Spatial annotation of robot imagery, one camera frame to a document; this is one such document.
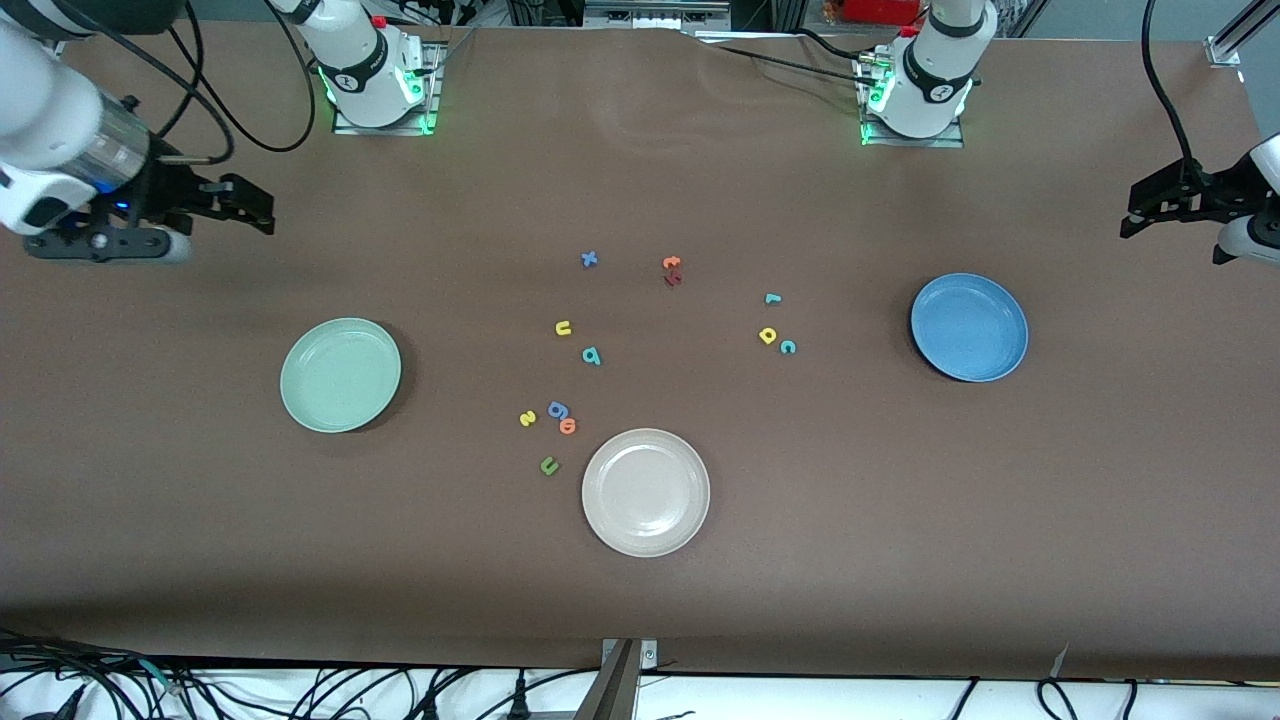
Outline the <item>green plate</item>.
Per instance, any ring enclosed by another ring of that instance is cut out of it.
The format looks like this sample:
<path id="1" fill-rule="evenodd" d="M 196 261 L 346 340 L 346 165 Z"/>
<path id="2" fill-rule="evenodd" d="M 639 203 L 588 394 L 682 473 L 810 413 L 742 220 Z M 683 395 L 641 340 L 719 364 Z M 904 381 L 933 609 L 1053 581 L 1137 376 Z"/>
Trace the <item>green plate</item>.
<path id="1" fill-rule="evenodd" d="M 381 415 L 401 387 L 402 370 L 401 350 L 383 325 L 337 318 L 294 342 L 282 364 L 279 392 L 303 428 L 346 433 Z"/>

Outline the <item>blue plate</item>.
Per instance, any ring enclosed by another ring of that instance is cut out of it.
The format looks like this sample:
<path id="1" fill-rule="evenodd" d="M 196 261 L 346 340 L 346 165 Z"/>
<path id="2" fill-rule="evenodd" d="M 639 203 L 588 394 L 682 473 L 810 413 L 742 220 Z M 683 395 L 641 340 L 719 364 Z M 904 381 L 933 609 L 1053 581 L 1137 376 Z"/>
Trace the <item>blue plate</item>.
<path id="1" fill-rule="evenodd" d="M 928 281 L 909 313 L 916 351 L 937 372 L 966 383 L 1014 373 L 1030 347 L 1021 305 L 1000 283 L 974 273 Z"/>

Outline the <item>red box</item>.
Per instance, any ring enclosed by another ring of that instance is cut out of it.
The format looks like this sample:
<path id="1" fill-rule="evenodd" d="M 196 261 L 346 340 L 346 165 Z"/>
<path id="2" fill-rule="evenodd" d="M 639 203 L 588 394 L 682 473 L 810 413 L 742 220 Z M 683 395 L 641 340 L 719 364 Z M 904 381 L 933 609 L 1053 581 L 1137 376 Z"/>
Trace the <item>red box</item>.
<path id="1" fill-rule="evenodd" d="M 841 20 L 861 26 L 909 26 L 924 0 L 837 0 Z"/>

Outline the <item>grey power strip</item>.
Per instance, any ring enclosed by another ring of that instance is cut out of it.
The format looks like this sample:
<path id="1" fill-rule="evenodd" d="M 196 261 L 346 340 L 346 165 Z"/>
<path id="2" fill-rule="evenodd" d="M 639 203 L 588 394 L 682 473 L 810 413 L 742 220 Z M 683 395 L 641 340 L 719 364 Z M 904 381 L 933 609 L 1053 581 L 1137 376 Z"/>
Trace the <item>grey power strip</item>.
<path id="1" fill-rule="evenodd" d="M 676 29 L 728 32 L 730 0 L 585 0 L 582 27 L 594 29 Z"/>

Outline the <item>beige plate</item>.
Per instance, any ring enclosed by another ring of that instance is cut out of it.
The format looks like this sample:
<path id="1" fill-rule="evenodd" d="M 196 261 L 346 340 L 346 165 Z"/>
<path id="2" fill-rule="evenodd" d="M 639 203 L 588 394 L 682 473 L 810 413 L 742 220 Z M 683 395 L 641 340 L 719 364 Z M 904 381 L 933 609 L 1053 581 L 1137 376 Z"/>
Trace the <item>beige plate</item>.
<path id="1" fill-rule="evenodd" d="M 604 546 L 634 559 L 658 559 L 685 547 L 703 528 L 710 475 L 680 436 L 657 428 L 623 430 L 588 461 L 581 505 Z"/>

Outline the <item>brown table mat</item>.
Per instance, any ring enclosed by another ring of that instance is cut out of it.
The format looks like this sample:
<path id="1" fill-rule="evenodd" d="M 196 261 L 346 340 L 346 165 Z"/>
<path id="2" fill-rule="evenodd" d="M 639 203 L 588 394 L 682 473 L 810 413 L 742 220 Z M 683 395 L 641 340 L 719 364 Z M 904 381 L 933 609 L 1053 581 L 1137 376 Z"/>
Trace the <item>brown table mat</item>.
<path id="1" fill-rule="evenodd" d="M 1133 44 L 993 44 L 957 150 L 861 146 L 835 81 L 671 31 L 479 31 L 445 70 L 431 137 L 239 152 L 273 236 L 200 222 L 187 263 L 86 266 L 0 231 L 0 625 L 224 657 L 584 666 L 652 637 L 687 671 L 1280 675 L 1280 272 L 1215 266 L 1207 223 L 1119 237 L 1178 155 Z M 959 272 L 1027 314 L 1000 380 L 913 342 L 918 291 Z M 399 389 L 317 433 L 280 369 L 346 316 L 392 334 Z M 636 428 L 710 475 L 658 559 L 581 505 Z"/>

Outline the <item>aluminium frame profile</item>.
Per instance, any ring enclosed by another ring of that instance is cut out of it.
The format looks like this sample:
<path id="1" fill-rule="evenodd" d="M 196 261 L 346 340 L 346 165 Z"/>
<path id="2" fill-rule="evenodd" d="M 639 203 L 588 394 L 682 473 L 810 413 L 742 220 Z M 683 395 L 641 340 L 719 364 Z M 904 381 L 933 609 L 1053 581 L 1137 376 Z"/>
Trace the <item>aluminium frame profile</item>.
<path id="1" fill-rule="evenodd" d="M 1280 18 L 1280 0 L 1247 0 L 1221 29 L 1204 40 L 1204 53 L 1210 65 L 1238 67 L 1240 50 L 1277 18 Z"/>

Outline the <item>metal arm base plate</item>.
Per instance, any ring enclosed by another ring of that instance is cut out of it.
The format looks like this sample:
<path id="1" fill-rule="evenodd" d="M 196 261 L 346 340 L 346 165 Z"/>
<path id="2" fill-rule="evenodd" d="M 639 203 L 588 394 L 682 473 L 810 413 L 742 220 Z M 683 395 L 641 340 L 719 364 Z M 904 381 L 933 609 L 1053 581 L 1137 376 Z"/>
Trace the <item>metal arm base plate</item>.
<path id="1" fill-rule="evenodd" d="M 974 87 L 972 76 L 943 82 L 913 73 L 888 45 L 851 61 L 861 81 L 858 106 L 861 143 L 919 149 L 964 146 L 960 115 Z"/>
<path id="2" fill-rule="evenodd" d="M 421 137 L 435 132 L 445 79 L 447 44 L 385 28 L 384 67 L 356 90 L 349 73 L 320 70 L 337 135 Z"/>

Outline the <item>silver corner bracket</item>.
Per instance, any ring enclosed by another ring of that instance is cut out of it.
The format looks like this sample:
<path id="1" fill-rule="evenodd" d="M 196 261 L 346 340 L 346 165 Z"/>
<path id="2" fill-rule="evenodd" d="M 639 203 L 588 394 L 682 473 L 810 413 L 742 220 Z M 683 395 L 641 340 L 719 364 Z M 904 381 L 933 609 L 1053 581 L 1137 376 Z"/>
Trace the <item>silver corner bracket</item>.
<path id="1" fill-rule="evenodd" d="M 602 642 L 602 655 L 600 655 L 600 667 L 604 667 L 613 650 L 622 643 L 622 639 L 605 638 Z M 639 666 L 643 671 L 655 670 L 659 664 L 659 643 L 657 638 L 640 638 L 635 639 L 635 644 L 639 647 Z"/>

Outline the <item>aluminium profile post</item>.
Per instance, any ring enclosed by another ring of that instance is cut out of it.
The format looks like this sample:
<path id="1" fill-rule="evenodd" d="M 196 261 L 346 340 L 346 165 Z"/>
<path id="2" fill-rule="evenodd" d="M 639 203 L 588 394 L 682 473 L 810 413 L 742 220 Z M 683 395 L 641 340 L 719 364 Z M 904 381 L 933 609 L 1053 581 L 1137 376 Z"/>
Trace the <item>aluminium profile post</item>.
<path id="1" fill-rule="evenodd" d="M 573 720 L 634 720 L 645 657 L 641 639 L 611 641 L 600 670 L 573 714 Z"/>

